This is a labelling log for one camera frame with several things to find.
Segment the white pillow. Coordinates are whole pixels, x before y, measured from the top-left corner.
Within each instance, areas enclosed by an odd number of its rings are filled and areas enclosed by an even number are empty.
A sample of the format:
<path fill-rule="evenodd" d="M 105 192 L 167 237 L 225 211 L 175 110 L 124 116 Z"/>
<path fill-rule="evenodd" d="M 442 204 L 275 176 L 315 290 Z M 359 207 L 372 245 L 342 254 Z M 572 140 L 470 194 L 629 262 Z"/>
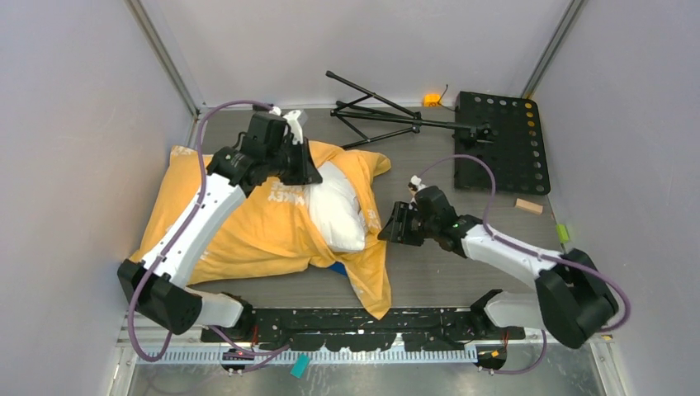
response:
<path fill-rule="evenodd" d="M 367 224 L 353 185 L 330 161 L 318 169 L 322 182 L 305 188 L 310 219 L 333 252 L 365 249 Z"/>

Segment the yellow printed pillowcase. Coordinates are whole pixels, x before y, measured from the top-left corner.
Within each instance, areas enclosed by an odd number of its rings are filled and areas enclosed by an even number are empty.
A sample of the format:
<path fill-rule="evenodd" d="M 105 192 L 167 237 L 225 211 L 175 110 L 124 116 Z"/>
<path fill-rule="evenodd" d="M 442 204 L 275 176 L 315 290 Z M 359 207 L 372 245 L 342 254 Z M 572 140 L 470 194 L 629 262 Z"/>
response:
<path fill-rule="evenodd" d="M 382 153 L 343 150 L 318 141 L 310 143 L 316 165 L 331 163 L 352 185 L 362 211 L 366 246 L 360 252 L 331 247 L 312 222 L 299 186 L 285 186 L 275 177 L 254 189 L 222 224 L 201 254 L 187 286 L 304 271 L 308 266 L 344 264 L 349 282 L 363 308 L 383 318 L 391 306 L 390 281 L 385 268 L 386 243 L 378 238 L 381 219 L 372 183 L 388 172 Z"/>

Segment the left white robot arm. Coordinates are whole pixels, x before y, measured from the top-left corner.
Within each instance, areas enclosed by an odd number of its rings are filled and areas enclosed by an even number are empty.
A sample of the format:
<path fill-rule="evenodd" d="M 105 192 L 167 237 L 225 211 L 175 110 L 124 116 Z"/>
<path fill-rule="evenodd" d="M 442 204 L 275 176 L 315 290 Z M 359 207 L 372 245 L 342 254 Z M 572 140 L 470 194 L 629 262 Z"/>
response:
<path fill-rule="evenodd" d="M 222 224 L 268 178 L 288 186 L 318 184 L 323 178 L 304 136 L 306 115 L 255 113 L 239 146 L 223 147 L 201 166 L 201 186 L 159 242 L 138 262 L 125 260 L 117 276 L 130 313 L 141 314 L 174 335 L 195 325 L 213 325 L 231 340 L 253 330 L 244 302 L 231 295 L 189 290 L 201 255 Z"/>

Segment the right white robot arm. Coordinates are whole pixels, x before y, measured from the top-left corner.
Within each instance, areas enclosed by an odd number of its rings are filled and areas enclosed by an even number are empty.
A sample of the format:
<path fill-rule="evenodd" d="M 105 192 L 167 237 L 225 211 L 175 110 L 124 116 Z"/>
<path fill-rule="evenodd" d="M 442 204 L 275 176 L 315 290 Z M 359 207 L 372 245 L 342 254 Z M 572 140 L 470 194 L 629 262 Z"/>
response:
<path fill-rule="evenodd" d="M 416 247 L 432 239 L 444 251 L 488 264 L 531 288 L 520 294 L 493 289 L 470 306 L 472 330 L 482 338 L 503 328 L 532 328 L 578 349 L 620 310 L 585 252 L 541 249 L 497 233 L 480 218 L 458 214 L 436 186 L 420 187 L 410 202 L 395 202 L 379 238 Z"/>

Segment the blue cloth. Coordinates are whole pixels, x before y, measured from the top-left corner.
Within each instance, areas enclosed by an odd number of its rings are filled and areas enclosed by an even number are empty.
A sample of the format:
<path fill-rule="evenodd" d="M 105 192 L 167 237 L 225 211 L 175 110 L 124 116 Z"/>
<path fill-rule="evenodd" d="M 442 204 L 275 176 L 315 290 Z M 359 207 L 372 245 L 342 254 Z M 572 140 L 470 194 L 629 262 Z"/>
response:
<path fill-rule="evenodd" d="M 328 266 L 328 269 L 341 275 L 341 276 L 345 276 L 345 277 L 348 276 L 347 269 L 344 266 L 344 264 L 341 262 L 335 262 L 334 264 Z"/>

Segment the black folded tripod stand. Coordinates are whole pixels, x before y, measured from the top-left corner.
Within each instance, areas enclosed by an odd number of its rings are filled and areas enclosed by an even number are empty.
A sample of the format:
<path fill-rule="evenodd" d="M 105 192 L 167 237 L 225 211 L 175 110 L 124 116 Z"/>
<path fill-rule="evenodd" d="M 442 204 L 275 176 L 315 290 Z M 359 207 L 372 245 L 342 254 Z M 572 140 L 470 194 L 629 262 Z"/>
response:
<path fill-rule="evenodd" d="M 362 94 L 361 97 L 353 101 L 336 101 L 335 107 L 329 112 L 331 117 L 340 120 L 345 124 L 351 131 L 357 134 L 360 139 L 353 143 L 344 144 L 343 149 L 355 149 L 366 144 L 376 143 L 385 139 L 390 139 L 398 137 L 404 134 L 418 134 L 421 132 L 423 127 L 439 128 L 444 130 L 454 130 L 455 133 L 463 131 L 466 132 L 465 140 L 467 142 L 473 142 L 478 144 L 493 144 L 494 140 L 488 138 L 487 134 L 491 133 L 493 130 L 490 128 L 489 124 L 485 125 L 466 125 L 456 122 L 447 122 L 439 120 L 427 120 L 423 118 L 420 111 L 411 111 L 407 107 L 404 107 L 396 102 L 393 102 L 376 92 L 373 92 L 365 87 L 362 87 L 350 80 L 340 77 L 336 73 L 327 70 L 325 76 L 334 81 L 342 83 L 343 85 L 354 89 Z M 380 104 L 388 105 L 390 108 L 395 110 L 395 112 L 384 111 L 374 107 L 361 106 L 361 103 L 369 100 L 376 99 Z M 394 132 L 389 132 L 385 134 L 380 134 L 377 136 L 369 136 L 362 132 L 358 127 L 356 127 L 350 120 L 369 120 L 384 123 L 391 123 L 397 125 L 404 125 L 403 129 L 396 130 Z"/>

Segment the wooden block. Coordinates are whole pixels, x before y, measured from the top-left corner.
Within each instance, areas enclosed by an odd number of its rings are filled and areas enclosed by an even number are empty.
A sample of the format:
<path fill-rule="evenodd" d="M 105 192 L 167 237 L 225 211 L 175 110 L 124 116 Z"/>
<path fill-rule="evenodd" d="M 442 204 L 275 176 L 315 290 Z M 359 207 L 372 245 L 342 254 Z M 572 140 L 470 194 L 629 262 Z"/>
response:
<path fill-rule="evenodd" d="M 535 215 L 541 215 L 544 211 L 544 207 L 542 205 L 531 202 L 529 200 L 524 200 L 522 198 L 517 198 L 515 200 L 514 207 L 520 210 L 527 211 L 528 213 L 533 213 Z"/>

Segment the orange tape roll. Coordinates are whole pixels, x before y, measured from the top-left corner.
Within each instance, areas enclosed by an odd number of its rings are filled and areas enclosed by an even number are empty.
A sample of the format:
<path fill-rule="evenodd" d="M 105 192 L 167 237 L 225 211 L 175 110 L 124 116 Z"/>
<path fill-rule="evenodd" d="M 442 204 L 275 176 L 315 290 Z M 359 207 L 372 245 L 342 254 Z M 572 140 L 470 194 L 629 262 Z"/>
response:
<path fill-rule="evenodd" d="M 440 94 L 427 94 L 423 97 L 423 107 L 435 107 L 442 105 L 442 96 Z"/>

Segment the black perforated metal plate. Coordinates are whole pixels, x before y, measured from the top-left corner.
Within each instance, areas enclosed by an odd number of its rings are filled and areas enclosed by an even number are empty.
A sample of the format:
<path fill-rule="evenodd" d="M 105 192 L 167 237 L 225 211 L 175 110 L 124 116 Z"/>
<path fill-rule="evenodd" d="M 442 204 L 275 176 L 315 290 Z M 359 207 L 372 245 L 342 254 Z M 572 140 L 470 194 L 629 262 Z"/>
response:
<path fill-rule="evenodd" d="M 484 162 L 498 192 L 546 196 L 551 183 L 537 103 L 519 97 L 460 92 L 454 153 Z"/>

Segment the teal tape piece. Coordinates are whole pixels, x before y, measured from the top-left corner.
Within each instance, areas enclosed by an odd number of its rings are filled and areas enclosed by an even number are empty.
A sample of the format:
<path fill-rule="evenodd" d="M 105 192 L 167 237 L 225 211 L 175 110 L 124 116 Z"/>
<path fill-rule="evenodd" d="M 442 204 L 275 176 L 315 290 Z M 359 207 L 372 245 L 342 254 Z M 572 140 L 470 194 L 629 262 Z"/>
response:
<path fill-rule="evenodd" d="M 311 359 L 308 355 L 304 353 L 299 354 L 294 365 L 291 368 L 290 374 L 297 379 L 301 379 L 310 361 Z"/>

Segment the green block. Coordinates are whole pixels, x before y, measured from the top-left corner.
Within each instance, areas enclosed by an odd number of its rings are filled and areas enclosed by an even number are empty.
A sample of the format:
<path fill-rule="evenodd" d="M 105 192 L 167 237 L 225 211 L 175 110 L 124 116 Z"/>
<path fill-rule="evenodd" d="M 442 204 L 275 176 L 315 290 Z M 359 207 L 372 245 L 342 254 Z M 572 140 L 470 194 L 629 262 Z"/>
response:
<path fill-rule="evenodd" d="M 570 241 L 570 235 L 568 233 L 568 229 L 564 224 L 557 224 L 556 225 L 556 233 L 558 236 L 558 239 L 560 243 L 568 243 Z"/>

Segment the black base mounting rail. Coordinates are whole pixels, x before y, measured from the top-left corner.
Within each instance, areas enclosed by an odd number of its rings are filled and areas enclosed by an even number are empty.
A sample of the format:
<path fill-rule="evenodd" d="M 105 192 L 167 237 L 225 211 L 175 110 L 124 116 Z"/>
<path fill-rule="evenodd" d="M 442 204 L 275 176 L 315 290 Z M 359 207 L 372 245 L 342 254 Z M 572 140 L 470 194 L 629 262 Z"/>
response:
<path fill-rule="evenodd" d="M 387 351 L 402 342 L 406 351 L 457 351 L 474 341 L 523 340 L 523 328 L 496 328 L 463 308 L 390 309 L 381 319 L 364 309 L 254 309 L 223 330 L 234 342 L 253 342 L 264 351 Z"/>

